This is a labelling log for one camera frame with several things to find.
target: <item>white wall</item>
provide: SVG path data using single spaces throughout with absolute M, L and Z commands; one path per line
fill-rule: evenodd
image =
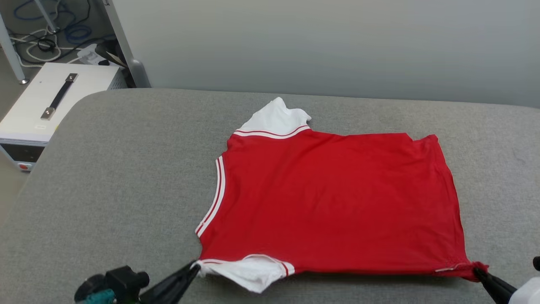
M 114 0 L 153 87 L 540 108 L 538 0 Z

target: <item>white stripe trim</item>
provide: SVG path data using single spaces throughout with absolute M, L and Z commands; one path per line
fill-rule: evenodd
M 200 262 L 201 263 L 220 263 L 220 264 L 230 263 L 229 261 L 217 260 L 217 259 L 204 259 L 204 260 L 200 260 Z
M 455 270 L 457 267 L 459 267 L 461 265 L 466 265 L 466 263 L 458 263 L 453 267 L 437 269 L 437 270 L 435 270 L 435 272 L 446 272 L 446 271 Z
M 242 132 L 234 132 L 233 134 L 235 135 L 238 135 L 238 136 L 264 136 L 264 137 L 269 137 L 269 138 L 273 138 L 273 139 L 276 139 L 276 140 L 283 140 L 283 139 L 286 139 L 286 138 L 289 138 L 289 137 L 293 137 L 294 135 L 304 131 L 304 130 L 307 130 L 309 129 L 310 127 L 309 126 L 304 126 L 304 127 L 301 127 L 299 128 L 298 130 L 296 130 L 295 132 L 291 133 L 291 134 L 288 134 L 288 135 L 276 135 L 276 134 L 269 134 L 269 133 L 265 133 L 265 132 L 256 132 L 256 131 L 252 131 L 250 133 L 242 133 Z
M 197 236 L 200 237 L 204 230 L 208 227 L 208 225 L 212 222 L 215 215 L 218 213 L 218 209 L 221 206 L 221 201 L 223 200 L 223 196 L 225 194 L 225 166 L 223 164 L 223 156 L 218 157 L 218 159 L 215 161 L 216 168 L 218 172 L 218 184 L 216 186 L 215 190 L 215 197 L 212 205 L 210 206 L 210 209 L 206 213 L 206 215 L 202 218 L 201 223 L 197 226 L 197 229 L 195 229 L 195 233 L 197 233 Z

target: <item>blue cable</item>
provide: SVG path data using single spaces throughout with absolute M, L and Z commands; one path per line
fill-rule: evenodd
M 24 20 L 24 21 L 34 21 L 34 20 L 39 20 L 39 19 L 43 18 L 43 16 L 39 16 L 39 17 L 31 17 L 31 18 L 26 18 L 26 17 L 21 17 L 21 16 L 19 16 L 18 10 L 20 10 L 21 8 L 25 7 L 26 5 L 28 5 L 28 4 L 32 3 L 32 2 L 34 2 L 34 0 L 28 0 L 28 1 L 26 1 L 25 3 L 23 3 L 23 4 L 19 5 L 19 6 L 17 6 L 17 7 L 13 10 L 13 16 L 15 16 L 15 18 L 17 18 L 17 19 L 19 19 L 19 20 Z M 60 3 L 60 6 L 62 6 L 62 7 L 64 8 L 65 11 L 69 11 L 70 13 L 73 14 L 73 12 L 71 12 L 70 10 L 68 10 L 68 9 L 66 8 L 66 6 L 65 6 L 63 3 Z
M 34 0 L 27 0 L 26 2 L 24 2 L 23 4 L 17 6 L 14 10 L 13 10 L 13 16 L 19 20 L 24 20 L 24 21 L 34 21 L 34 20 L 39 20 L 41 18 L 43 18 L 43 16 L 39 16 L 39 17 L 31 17 L 31 18 L 26 18 L 26 17 L 21 17 L 19 16 L 18 14 L 18 11 L 25 7 L 26 5 L 30 4 L 34 2 Z M 68 43 L 71 43 L 71 44 L 79 44 L 80 41 L 83 41 L 85 39 L 87 39 L 88 37 L 90 37 L 92 35 L 92 28 L 87 26 L 87 25 L 83 25 L 83 24 L 77 24 L 77 25 L 73 25 L 73 23 L 75 23 L 77 21 L 77 16 L 75 15 L 75 13 L 73 13 L 71 10 L 69 10 L 67 8 L 67 6 L 63 3 L 60 3 L 60 6 L 64 9 L 64 10 L 59 10 L 58 11 L 58 14 L 60 13 L 67 13 L 67 14 L 70 14 L 73 19 L 71 20 L 71 22 L 66 26 L 66 28 L 63 30 L 64 32 L 64 36 L 66 38 L 66 41 Z

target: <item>white sleeve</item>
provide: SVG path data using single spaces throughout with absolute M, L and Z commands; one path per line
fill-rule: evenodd
M 288 109 L 283 99 L 278 97 L 255 112 L 251 119 L 234 133 L 240 136 L 262 135 L 261 133 L 280 137 L 292 136 L 309 129 L 309 120 L 311 117 L 304 110 Z

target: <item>white cable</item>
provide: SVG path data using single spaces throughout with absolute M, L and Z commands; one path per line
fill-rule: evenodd
M 45 35 L 47 35 L 47 33 L 51 33 L 51 32 L 49 32 L 49 30 L 47 28 L 44 28 L 44 29 L 35 31 L 32 34 L 35 34 L 37 32 L 41 32 L 41 31 L 45 31 Z M 54 37 L 54 41 L 55 41 L 55 49 L 58 52 L 58 54 L 54 55 L 52 58 L 43 59 L 43 58 L 38 58 L 38 57 L 32 55 L 30 50 L 32 48 L 34 48 L 37 45 L 37 43 L 36 44 L 31 44 L 29 47 L 27 47 L 26 48 L 26 54 L 28 54 L 28 56 L 32 57 L 33 59 L 35 59 L 37 61 L 41 61 L 41 62 L 49 62 L 49 61 L 53 61 L 53 60 L 58 59 L 58 57 L 60 57 L 60 55 L 62 54 L 62 51 L 60 50 L 60 48 L 58 47 L 58 44 L 57 44 L 58 43 L 58 37 L 56 35 L 53 35 L 53 37 Z
M 15 37 L 9 37 L 10 39 L 12 40 L 16 40 L 16 41 L 20 41 L 20 42 L 25 42 L 25 43 L 31 43 L 31 44 L 37 44 L 37 42 L 34 42 L 34 41 L 26 41 L 26 40 L 23 40 L 21 38 L 15 38 Z M 41 43 L 41 46 L 43 47 L 48 47 L 49 45 L 48 44 L 44 44 L 43 42 Z M 60 50 L 72 50 L 73 48 L 61 48 L 61 47 L 58 47 Z
M 68 61 L 68 62 L 66 62 L 66 63 L 73 63 L 73 62 L 75 62 L 75 61 L 77 61 L 77 60 L 79 60 L 79 59 L 81 59 L 81 58 L 82 58 L 82 57 L 77 57 L 77 58 L 75 58 L 75 59 L 73 59 L 73 60 L 70 60 L 70 61 Z
M 37 65 L 37 64 L 24 64 L 23 61 L 21 60 L 21 57 L 19 56 L 19 54 L 16 54 L 17 55 L 17 58 L 19 59 L 19 63 L 21 64 L 21 67 L 25 67 L 25 68 L 41 68 L 43 67 L 42 65 Z
M 53 21 L 56 21 L 56 19 L 58 19 L 58 7 L 60 6 L 60 2 L 62 2 L 62 0 L 58 0 L 56 2 L 56 6 L 55 6 L 55 18 L 53 19 Z

